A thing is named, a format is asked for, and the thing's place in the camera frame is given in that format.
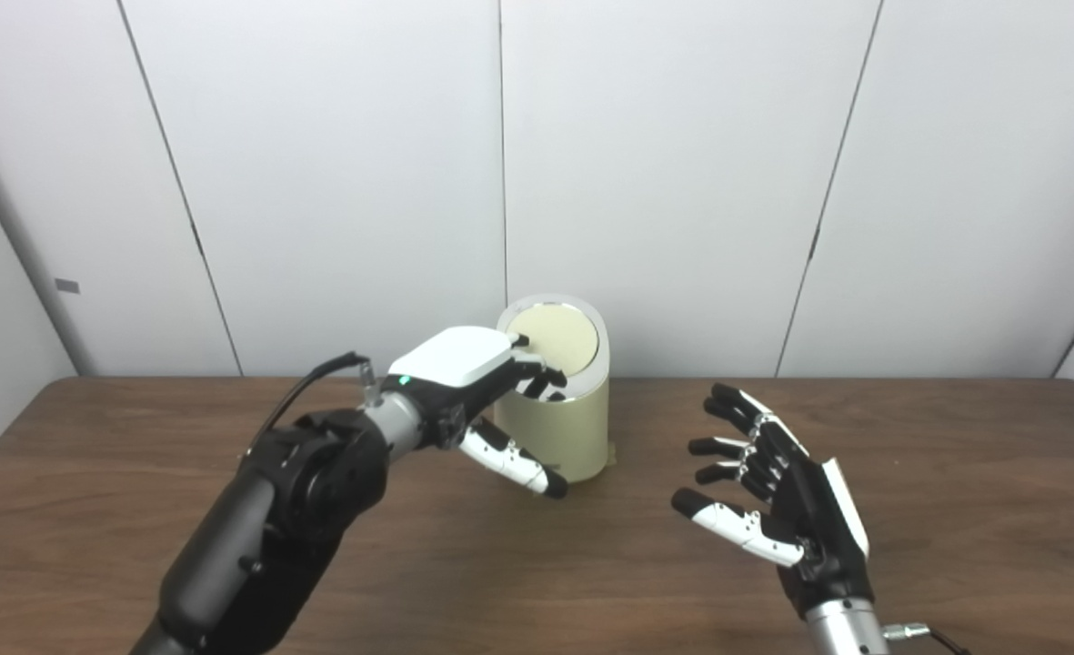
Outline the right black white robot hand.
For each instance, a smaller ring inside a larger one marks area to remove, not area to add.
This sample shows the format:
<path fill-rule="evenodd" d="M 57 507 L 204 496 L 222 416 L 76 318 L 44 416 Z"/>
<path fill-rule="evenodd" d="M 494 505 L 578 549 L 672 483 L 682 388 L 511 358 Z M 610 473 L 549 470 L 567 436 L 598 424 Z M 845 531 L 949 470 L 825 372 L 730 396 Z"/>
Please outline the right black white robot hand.
<path fill-rule="evenodd" d="M 703 410 L 739 438 L 690 440 L 693 456 L 717 456 L 695 474 L 699 485 L 729 481 L 761 503 L 745 509 L 682 487 L 671 507 L 759 559 L 775 565 L 801 620 L 821 605 L 875 601 L 868 574 L 869 539 L 838 460 L 815 460 L 774 411 L 740 388 L 714 383 Z"/>

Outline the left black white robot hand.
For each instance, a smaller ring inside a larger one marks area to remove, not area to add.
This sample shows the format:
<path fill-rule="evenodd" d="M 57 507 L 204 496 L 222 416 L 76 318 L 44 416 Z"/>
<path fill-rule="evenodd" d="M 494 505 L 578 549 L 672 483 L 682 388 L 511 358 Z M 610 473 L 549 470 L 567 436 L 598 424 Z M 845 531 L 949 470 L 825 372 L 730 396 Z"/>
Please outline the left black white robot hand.
<path fill-rule="evenodd" d="M 564 498 L 568 481 L 482 416 L 524 382 L 537 393 L 567 385 L 566 374 L 541 354 L 526 352 L 527 344 L 520 333 L 461 325 L 392 362 L 378 401 L 365 406 L 388 460 L 395 463 L 423 448 L 458 448 L 534 493 Z"/>

